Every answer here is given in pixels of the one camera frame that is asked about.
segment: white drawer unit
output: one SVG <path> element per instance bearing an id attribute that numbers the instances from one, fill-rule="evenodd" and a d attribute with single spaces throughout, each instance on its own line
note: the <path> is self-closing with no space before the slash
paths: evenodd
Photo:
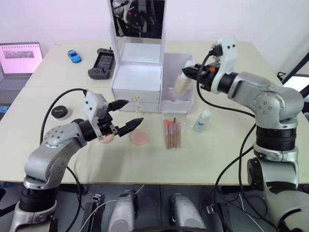
<path id="1" fill-rule="evenodd" d="M 129 102 L 159 103 L 160 91 L 118 90 L 114 89 L 116 100 L 126 99 Z"/>
<path id="2" fill-rule="evenodd" d="M 116 100 L 129 101 L 121 110 L 187 114 L 193 102 L 193 88 L 177 96 L 174 85 L 186 62 L 193 57 L 191 54 L 164 53 L 166 4 L 160 9 L 163 11 L 162 31 L 156 36 L 149 33 L 149 38 L 140 38 L 140 35 L 120 35 L 111 2 L 108 0 L 116 62 L 111 88 Z"/>
<path id="3" fill-rule="evenodd" d="M 142 102 L 129 102 L 121 108 L 124 111 L 136 111 L 136 112 L 159 112 L 158 103 L 142 103 Z"/>

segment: mirror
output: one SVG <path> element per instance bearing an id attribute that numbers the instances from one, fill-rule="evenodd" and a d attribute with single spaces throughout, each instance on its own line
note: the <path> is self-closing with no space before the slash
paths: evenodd
<path id="1" fill-rule="evenodd" d="M 111 0 L 117 37 L 162 38 L 164 0 Z"/>

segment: white wall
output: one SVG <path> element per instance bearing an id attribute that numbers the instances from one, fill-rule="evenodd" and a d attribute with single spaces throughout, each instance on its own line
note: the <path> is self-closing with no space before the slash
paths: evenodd
<path id="1" fill-rule="evenodd" d="M 107 0 L 0 0 L 0 42 L 108 40 Z M 274 72 L 289 72 L 309 50 L 308 0 L 168 0 L 167 40 L 251 41 Z"/>

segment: robotic arm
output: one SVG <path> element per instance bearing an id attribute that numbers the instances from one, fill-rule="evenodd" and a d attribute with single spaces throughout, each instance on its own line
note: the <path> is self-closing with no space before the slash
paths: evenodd
<path id="1" fill-rule="evenodd" d="M 280 231 L 309 231 L 309 195 L 297 191 L 295 139 L 296 116 L 304 104 L 301 94 L 254 74 L 233 72 L 237 58 L 234 38 L 219 39 L 210 55 L 215 62 L 202 67 L 201 88 L 215 94 L 223 92 L 255 114 L 256 158 L 248 160 L 249 184 L 263 191 Z M 184 68 L 183 73 L 197 80 L 200 67 Z"/>
<path id="2" fill-rule="evenodd" d="M 101 94 L 87 91 L 84 110 L 88 120 L 57 126 L 47 132 L 41 145 L 30 155 L 20 201 L 16 204 L 10 232 L 51 231 L 56 195 L 70 158 L 87 142 L 103 135 L 120 137 L 133 131 L 143 120 L 134 119 L 122 128 L 112 124 L 109 111 L 115 111 L 128 101 L 107 103 Z"/>

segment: black floor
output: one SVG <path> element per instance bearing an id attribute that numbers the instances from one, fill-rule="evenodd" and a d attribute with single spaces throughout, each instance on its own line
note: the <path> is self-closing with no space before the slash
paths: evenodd
<path id="1" fill-rule="evenodd" d="M 82 205 L 85 205 L 87 201 L 91 200 L 95 193 L 103 194 L 106 202 L 117 199 L 117 197 L 127 189 L 138 190 L 141 185 L 87 185 L 86 187 L 88 188 L 88 193 L 82 197 Z M 0 201 L 0 209 L 16 203 L 19 199 L 21 188 L 22 184 L 10 184 L 10 186 L 4 186 L 6 194 Z M 208 226 L 208 221 L 205 218 L 206 211 L 204 206 L 211 203 L 212 189 L 212 186 L 145 185 L 138 193 L 139 213 L 135 221 L 135 227 L 139 229 L 145 227 L 168 226 L 168 202 L 169 197 L 174 193 L 181 193 L 187 196 L 195 204 L 197 209 L 201 211 L 205 224 Z M 261 196 L 261 193 L 258 191 L 249 191 L 247 192 L 247 195 Z M 227 202 L 235 197 L 237 197 L 237 193 L 220 195 L 218 201 Z M 265 212 L 265 206 L 259 198 L 252 197 L 250 200 L 259 212 Z M 57 201 L 58 205 L 55 216 L 58 218 L 58 231 L 64 232 L 75 215 L 78 206 L 78 199 L 77 195 L 74 193 L 59 191 Z M 107 231 L 108 219 L 114 204 L 115 202 L 106 204 L 102 220 L 102 231 L 104 232 Z M 233 204 L 235 205 L 228 205 L 228 212 L 234 231 L 260 232 L 261 230 L 254 224 L 254 222 L 252 222 L 248 216 L 238 208 L 240 207 L 240 200 L 237 199 Z M 244 204 L 244 207 L 250 214 L 254 215 L 246 203 Z M 84 212 L 81 210 L 77 221 L 70 231 L 79 231 L 82 225 L 83 213 Z M 13 213 L 9 213 L 0 217 L 0 227 L 2 232 L 9 230 L 12 216 Z M 256 222 L 266 232 L 275 231 L 261 219 L 256 219 Z"/>

